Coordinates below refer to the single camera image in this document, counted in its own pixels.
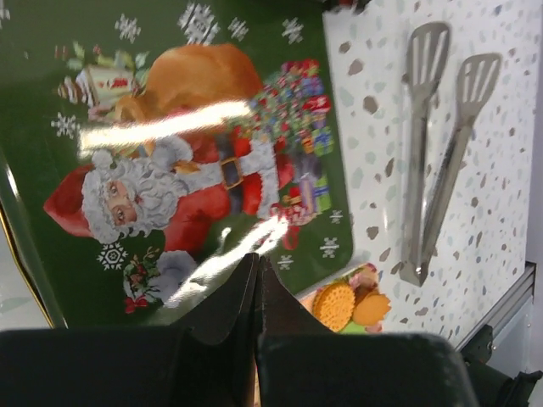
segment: gold belt buckle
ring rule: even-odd
[[[238,181],[233,183],[232,185],[227,185],[227,180],[225,177],[224,172],[224,165],[229,164],[233,162],[236,165],[236,171],[238,173]],[[222,171],[222,185],[228,190],[237,187],[239,184],[241,184],[244,181],[244,177],[241,174],[241,168],[239,168],[239,160],[238,157],[231,157],[229,159],[223,159],[221,162],[221,171]]]

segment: tong handle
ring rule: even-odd
[[[426,222],[423,234],[423,261],[422,268],[428,274],[428,266],[439,233],[445,220],[445,214],[449,208],[452,193],[455,188],[458,172],[462,166],[462,158],[466,151],[467,142],[472,135],[471,125],[459,124],[447,145],[443,162],[439,169],[438,179],[435,184],[433,197],[427,210]]]
[[[407,176],[407,202],[404,216],[404,255],[406,260],[400,273],[403,280],[422,286],[423,256],[423,198],[428,143],[429,100],[425,100],[413,114],[411,121],[411,154]]]

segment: red suit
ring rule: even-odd
[[[184,137],[193,149],[193,162],[198,164],[215,163],[219,154],[215,140],[211,137]],[[232,140],[236,157],[241,158],[251,151],[248,138]],[[283,146],[276,144],[278,153]],[[276,155],[279,188],[288,184],[294,176],[294,168],[285,154]],[[245,176],[241,182],[243,188],[242,211],[247,215],[256,215],[261,203],[262,181],[258,173]],[[165,251],[197,251],[205,239],[214,221],[220,220],[231,212],[231,199],[224,185],[207,187],[179,199],[177,212],[171,218],[170,225],[164,230]]]

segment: metal tray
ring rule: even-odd
[[[270,251],[293,293],[350,261],[318,5],[13,0],[2,11],[0,201],[55,326],[170,323],[250,249]],[[179,134],[214,103],[249,113]]]

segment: serving tongs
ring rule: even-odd
[[[416,28],[407,51],[407,77],[411,94],[411,151],[406,190],[402,279],[413,284],[425,280],[423,251],[423,194],[431,99],[437,92],[449,57],[451,29],[436,21]]]
[[[423,218],[424,195],[424,168],[421,159],[426,151],[425,129],[423,138],[413,133],[413,140],[420,147],[411,154],[411,179],[413,185],[408,186],[406,213],[406,248],[404,267],[400,277],[419,287],[428,277],[428,267],[435,251],[436,243],[445,219],[445,214],[451,201],[452,192],[456,184],[458,172],[462,166],[462,159],[466,152],[467,142],[473,133],[475,120],[481,109],[489,101],[501,70],[501,55],[498,53],[484,53],[473,55],[466,59],[456,78],[456,106],[457,118],[451,139],[447,144],[442,164],[439,168],[437,181],[429,199],[426,215],[424,216],[424,229],[421,234],[419,220]]]
[[[494,92],[501,70],[499,53],[483,53],[466,59],[456,78],[456,125],[449,140],[424,225],[421,275],[428,275],[428,266],[445,219],[467,142],[479,113]]]

